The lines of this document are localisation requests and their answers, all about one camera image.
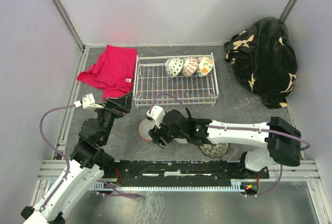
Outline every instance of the black blanket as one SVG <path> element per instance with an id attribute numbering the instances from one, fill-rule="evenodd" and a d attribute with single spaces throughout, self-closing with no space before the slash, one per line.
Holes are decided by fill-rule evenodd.
<path id="1" fill-rule="evenodd" d="M 296 79 L 295 53 L 287 40 L 285 23 L 268 17 L 225 43 L 225 61 L 231 62 L 236 80 L 268 108 L 287 106 Z"/>

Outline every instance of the white wall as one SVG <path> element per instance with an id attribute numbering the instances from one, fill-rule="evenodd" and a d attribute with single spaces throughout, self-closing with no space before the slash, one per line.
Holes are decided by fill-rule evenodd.
<path id="1" fill-rule="evenodd" d="M 85 44 L 229 40 L 288 0 L 61 0 Z"/>
<path id="2" fill-rule="evenodd" d="M 332 8 L 331 0 L 299 0 L 286 21 L 298 61 L 289 96 L 295 123 L 310 141 L 325 192 L 332 206 Z"/>
<path id="3" fill-rule="evenodd" d="M 0 0 L 0 223 L 23 223 L 42 160 L 50 158 L 38 125 L 66 104 L 79 49 L 51 0 Z M 55 141 L 62 114 L 45 133 Z"/>

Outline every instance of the white wire dish rack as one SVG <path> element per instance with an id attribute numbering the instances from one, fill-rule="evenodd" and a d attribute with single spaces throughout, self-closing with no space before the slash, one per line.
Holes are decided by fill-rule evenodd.
<path id="1" fill-rule="evenodd" d="M 182 73 L 174 78 L 166 74 L 165 62 L 169 58 L 178 57 L 208 57 L 213 61 L 213 69 L 204 76 L 198 77 L 194 73 L 190 77 L 184 77 Z M 138 57 L 134 82 L 134 102 L 139 106 L 151 105 L 158 93 L 169 93 L 178 98 L 184 104 L 215 104 L 218 96 L 218 82 L 215 70 L 213 54 L 209 55 L 178 55 L 170 57 Z M 158 105 L 178 104 L 168 95 L 162 95 L 157 99 Z"/>

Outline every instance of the pink towel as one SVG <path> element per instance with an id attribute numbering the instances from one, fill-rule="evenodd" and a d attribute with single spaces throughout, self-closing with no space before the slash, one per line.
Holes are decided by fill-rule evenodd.
<path id="1" fill-rule="evenodd" d="M 97 63 L 81 72 L 77 79 L 103 90 L 103 100 L 121 97 L 133 88 L 136 55 L 135 49 L 107 45 Z"/>

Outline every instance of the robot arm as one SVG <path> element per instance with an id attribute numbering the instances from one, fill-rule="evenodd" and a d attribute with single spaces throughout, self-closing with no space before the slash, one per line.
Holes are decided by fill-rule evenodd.
<path id="1" fill-rule="evenodd" d="M 287 166 L 300 165 L 300 142 L 282 135 L 262 130 L 275 130 L 301 137 L 301 133 L 281 118 L 271 117 L 270 122 L 258 124 L 223 123 L 210 119 L 194 119 L 186 108 L 188 118 L 179 111 L 168 113 L 154 106 L 147 117 L 156 123 L 149 135 L 161 148 L 175 140 L 194 145 L 233 143 L 257 146 L 245 155 L 245 168 L 258 172 L 263 167 L 279 163 Z"/>
<path id="2" fill-rule="evenodd" d="M 277 130 L 300 137 L 300 132 L 284 120 L 272 117 L 270 122 L 259 124 L 229 124 L 210 119 L 194 119 L 189 110 L 188 118 L 179 111 L 165 113 L 162 107 L 154 106 L 147 113 L 148 119 L 155 122 L 149 131 L 153 142 L 160 147 L 175 140 L 194 145 L 235 143 L 257 146 L 258 149 L 242 154 L 239 162 L 227 161 L 115 161 L 101 146 L 106 145 L 116 118 L 130 112 L 131 95 L 119 100 L 109 100 L 105 106 L 97 108 L 97 119 L 88 119 L 79 132 L 79 142 L 71 154 L 70 172 L 67 178 L 62 175 L 54 183 L 43 199 L 34 206 L 26 207 L 21 215 L 26 224 L 64 224 L 72 208 L 86 191 L 100 178 L 114 177 L 114 169 L 119 168 L 127 187 L 163 187 L 165 184 L 179 186 L 188 182 L 186 175 L 195 178 L 198 187 L 228 186 L 231 179 L 269 178 L 265 166 L 279 163 L 299 166 L 300 143 L 291 138 L 273 135 L 259 130 Z M 231 130 L 231 128 L 255 128 L 253 130 Z"/>

